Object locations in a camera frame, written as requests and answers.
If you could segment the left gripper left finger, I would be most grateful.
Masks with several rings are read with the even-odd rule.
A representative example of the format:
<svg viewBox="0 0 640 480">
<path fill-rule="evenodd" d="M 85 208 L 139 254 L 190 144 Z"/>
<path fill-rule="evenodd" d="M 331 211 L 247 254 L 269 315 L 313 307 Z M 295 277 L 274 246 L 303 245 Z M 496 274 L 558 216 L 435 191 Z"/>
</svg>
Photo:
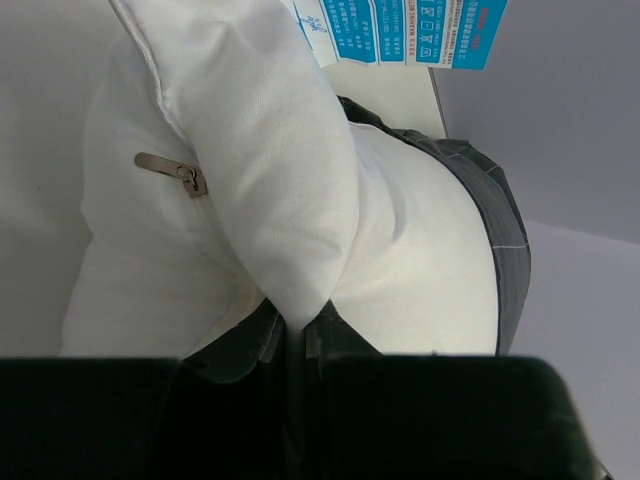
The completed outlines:
<svg viewBox="0 0 640 480">
<path fill-rule="evenodd" d="M 285 322 L 269 302 L 183 359 L 7 359 L 5 479 L 278 479 Z"/>
</svg>

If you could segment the dark grey checked pillowcase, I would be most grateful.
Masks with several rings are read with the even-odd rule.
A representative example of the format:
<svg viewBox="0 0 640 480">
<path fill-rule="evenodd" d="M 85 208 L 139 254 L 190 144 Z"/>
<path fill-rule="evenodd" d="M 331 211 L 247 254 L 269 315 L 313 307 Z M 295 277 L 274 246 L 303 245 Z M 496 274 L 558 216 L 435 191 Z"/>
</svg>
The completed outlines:
<svg viewBox="0 0 640 480">
<path fill-rule="evenodd" d="M 498 293 L 496 353 L 509 352 L 531 281 L 531 249 L 520 210 L 504 170 L 469 142 L 433 139 L 417 130 L 393 129 L 374 112 L 348 97 L 338 100 L 348 120 L 373 126 L 433 156 L 470 194 L 479 210 L 495 264 Z"/>
</svg>

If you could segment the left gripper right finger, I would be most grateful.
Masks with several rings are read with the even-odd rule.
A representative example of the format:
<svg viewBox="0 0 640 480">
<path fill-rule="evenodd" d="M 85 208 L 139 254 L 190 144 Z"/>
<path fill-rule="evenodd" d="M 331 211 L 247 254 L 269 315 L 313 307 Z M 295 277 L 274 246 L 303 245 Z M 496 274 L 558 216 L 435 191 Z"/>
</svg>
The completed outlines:
<svg viewBox="0 0 640 480">
<path fill-rule="evenodd" d="M 304 330 L 308 479 L 605 479 L 559 374 L 531 357 L 391 355 L 327 305 Z"/>
</svg>

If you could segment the white pillow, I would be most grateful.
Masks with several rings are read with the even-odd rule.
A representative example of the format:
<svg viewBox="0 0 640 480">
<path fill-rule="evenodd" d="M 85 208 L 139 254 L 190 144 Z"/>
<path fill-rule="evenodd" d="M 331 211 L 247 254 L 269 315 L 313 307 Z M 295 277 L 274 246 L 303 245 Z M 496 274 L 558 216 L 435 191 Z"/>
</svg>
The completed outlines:
<svg viewBox="0 0 640 480">
<path fill-rule="evenodd" d="M 65 356 L 186 357 L 269 300 L 385 353 L 493 354 L 491 246 L 433 156 L 350 123 L 278 1 L 116 1 Z"/>
</svg>

